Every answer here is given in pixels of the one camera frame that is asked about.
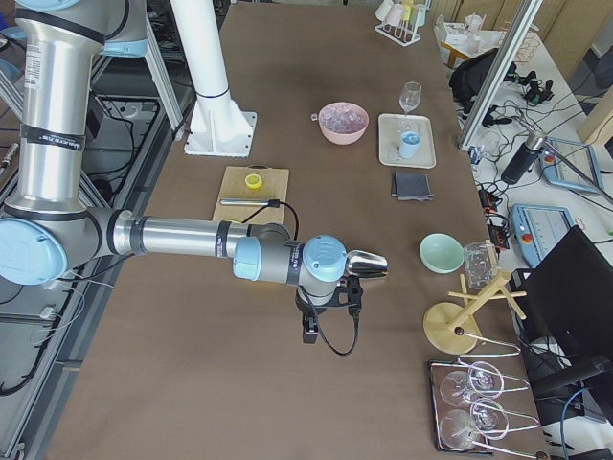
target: green bowl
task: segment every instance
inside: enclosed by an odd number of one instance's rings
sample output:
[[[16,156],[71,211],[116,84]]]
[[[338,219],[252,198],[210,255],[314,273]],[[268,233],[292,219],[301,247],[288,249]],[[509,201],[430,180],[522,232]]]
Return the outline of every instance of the green bowl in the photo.
[[[421,240],[420,257],[425,266],[435,273],[451,273],[464,263],[464,250],[445,233],[433,233]]]

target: blue cable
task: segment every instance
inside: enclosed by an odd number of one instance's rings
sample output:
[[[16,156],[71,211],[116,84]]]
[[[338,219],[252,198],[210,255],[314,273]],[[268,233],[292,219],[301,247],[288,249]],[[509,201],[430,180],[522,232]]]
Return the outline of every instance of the blue cable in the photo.
[[[573,400],[585,390],[587,390],[587,387],[581,388],[580,390],[577,390],[575,393],[573,393],[571,397],[566,400],[566,402],[564,403],[564,408],[562,409],[562,418],[559,421],[559,437],[560,443],[562,444],[562,450],[564,450],[564,458],[566,460],[569,460],[568,448],[566,447],[566,440],[564,439],[564,419],[566,418],[566,410],[568,409],[568,406],[571,405]]]

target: blue cup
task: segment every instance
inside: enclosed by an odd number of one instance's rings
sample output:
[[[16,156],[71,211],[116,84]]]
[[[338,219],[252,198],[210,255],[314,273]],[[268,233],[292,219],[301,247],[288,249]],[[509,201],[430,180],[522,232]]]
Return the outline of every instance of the blue cup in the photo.
[[[421,136],[414,131],[404,131],[400,134],[398,153],[402,158],[413,158],[421,144]]]

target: black screen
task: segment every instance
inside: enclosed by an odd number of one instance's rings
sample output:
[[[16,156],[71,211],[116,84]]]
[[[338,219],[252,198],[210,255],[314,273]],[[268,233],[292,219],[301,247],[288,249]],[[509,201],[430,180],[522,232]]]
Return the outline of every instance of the black screen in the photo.
[[[528,301],[571,363],[602,355],[613,361],[613,267],[572,227],[526,280]],[[613,374],[585,381],[613,423]]]

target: blue device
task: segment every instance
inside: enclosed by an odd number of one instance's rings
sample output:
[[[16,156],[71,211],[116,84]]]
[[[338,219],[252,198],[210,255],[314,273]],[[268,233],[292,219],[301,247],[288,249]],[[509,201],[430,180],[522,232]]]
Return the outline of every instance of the blue device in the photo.
[[[521,255],[531,268],[540,264],[573,226],[568,209],[556,206],[515,204],[510,220]]]
[[[599,187],[602,187],[601,171],[598,167],[594,149],[592,149],[591,146],[581,142],[565,141],[554,138],[549,138],[549,142],[556,148],[560,155],[573,163],[582,173],[590,177],[594,183],[598,184]],[[550,184],[576,190],[578,192],[587,192],[590,194],[598,192],[590,183],[580,178],[576,172],[557,159],[547,144],[545,144],[543,151],[539,155],[539,161],[540,167],[543,170],[543,175]]]

